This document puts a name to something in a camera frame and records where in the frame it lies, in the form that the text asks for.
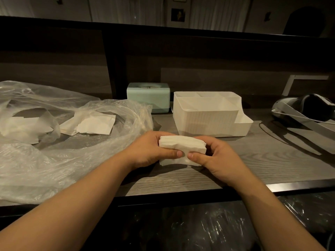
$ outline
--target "stack of napkins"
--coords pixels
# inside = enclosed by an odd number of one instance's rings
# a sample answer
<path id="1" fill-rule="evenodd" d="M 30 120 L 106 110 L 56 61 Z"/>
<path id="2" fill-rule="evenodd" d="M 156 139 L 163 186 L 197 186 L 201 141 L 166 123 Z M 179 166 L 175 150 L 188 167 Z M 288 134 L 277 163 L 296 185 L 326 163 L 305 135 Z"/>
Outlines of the stack of napkins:
<path id="1" fill-rule="evenodd" d="M 39 117 L 8 118 L 0 128 L 0 133 L 9 139 L 23 143 L 36 144 L 39 142 L 39 135 L 53 131 L 53 128 L 40 120 Z"/>
<path id="2" fill-rule="evenodd" d="M 59 127 L 61 133 L 66 135 L 77 133 L 109 135 L 115 123 L 115 117 L 116 115 L 96 111 L 78 111 Z"/>
<path id="3" fill-rule="evenodd" d="M 183 164 L 191 166 L 200 166 L 197 163 L 189 160 L 187 154 L 189 152 L 199 152 L 202 154 L 206 153 L 206 143 L 203 140 L 196 139 L 189 136 L 183 135 L 164 135 L 161 136 L 159 140 L 159 146 L 168 149 L 177 149 L 182 151 L 183 157 L 179 159 L 163 159 L 159 163 L 161 166 L 171 165 L 171 164 Z"/>

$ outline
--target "left hand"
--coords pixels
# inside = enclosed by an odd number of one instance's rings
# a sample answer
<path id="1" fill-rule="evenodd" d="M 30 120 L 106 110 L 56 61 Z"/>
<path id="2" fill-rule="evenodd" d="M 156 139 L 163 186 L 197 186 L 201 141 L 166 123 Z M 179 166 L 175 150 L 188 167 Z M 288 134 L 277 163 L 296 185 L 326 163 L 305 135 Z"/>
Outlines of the left hand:
<path id="1" fill-rule="evenodd" d="M 132 168 L 145 167 L 160 159 L 178 159 L 183 153 L 179 150 L 166 149 L 158 146 L 162 135 L 174 135 L 164 131 L 148 131 L 137 138 L 121 153 L 132 162 Z"/>

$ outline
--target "fingernail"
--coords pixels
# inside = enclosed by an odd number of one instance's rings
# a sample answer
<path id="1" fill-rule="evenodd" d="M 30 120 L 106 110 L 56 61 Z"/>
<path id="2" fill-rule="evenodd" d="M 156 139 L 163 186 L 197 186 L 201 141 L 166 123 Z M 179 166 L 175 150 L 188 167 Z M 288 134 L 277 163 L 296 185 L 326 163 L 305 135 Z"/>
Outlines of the fingernail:
<path id="1" fill-rule="evenodd" d="M 182 151 L 178 151 L 178 152 L 177 152 L 177 157 L 178 157 L 178 158 L 181 158 L 182 156 L 183 156 L 183 152 L 182 152 Z"/>

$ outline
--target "white curtain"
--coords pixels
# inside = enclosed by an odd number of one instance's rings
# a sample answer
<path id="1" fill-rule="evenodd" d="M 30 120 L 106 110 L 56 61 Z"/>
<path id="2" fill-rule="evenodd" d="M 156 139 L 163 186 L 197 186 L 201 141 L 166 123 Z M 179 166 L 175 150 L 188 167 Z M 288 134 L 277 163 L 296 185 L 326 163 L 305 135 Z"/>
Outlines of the white curtain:
<path id="1" fill-rule="evenodd" d="M 0 0 L 0 16 L 34 17 L 30 0 Z"/>
<path id="2" fill-rule="evenodd" d="M 163 26 L 163 0 L 89 0 L 93 22 Z"/>
<path id="3" fill-rule="evenodd" d="M 190 28 L 242 32 L 250 0 L 192 0 Z"/>

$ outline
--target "wooden desk surface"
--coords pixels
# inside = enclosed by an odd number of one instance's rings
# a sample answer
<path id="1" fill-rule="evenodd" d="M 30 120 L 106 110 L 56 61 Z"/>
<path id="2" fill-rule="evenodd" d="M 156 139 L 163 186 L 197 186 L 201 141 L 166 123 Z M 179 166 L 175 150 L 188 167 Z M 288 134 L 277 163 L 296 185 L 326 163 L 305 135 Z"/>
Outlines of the wooden desk surface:
<path id="1" fill-rule="evenodd" d="M 265 184 L 335 178 L 335 141 L 309 130 L 287 130 L 273 120 L 270 109 L 244 112 L 254 120 L 248 135 L 222 140 Z M 154 130 L 178 134 L 172 114 L 155 114 L 153 120 Z M 131 173 L 117 196 L 209 190 L 223 185 L 203 167 L 162 167 L 157 163 Z"/>

